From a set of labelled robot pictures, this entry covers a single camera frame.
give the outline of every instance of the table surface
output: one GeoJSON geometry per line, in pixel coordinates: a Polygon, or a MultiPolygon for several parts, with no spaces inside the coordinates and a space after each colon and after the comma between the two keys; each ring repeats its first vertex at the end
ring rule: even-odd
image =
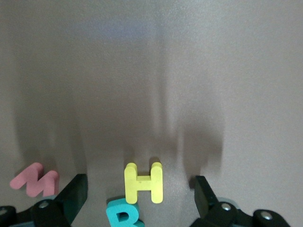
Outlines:
{"type": "Polygon", "coordinates": [[[190,179],[244,212],[303,216],[303,4],[293,1],[0,1],[0,194],[34,162],[77,174],[73,226],[109,226],[124,168],[160,160],[164,200],[139,192],[148,227],[197,217],[190,179]]]}

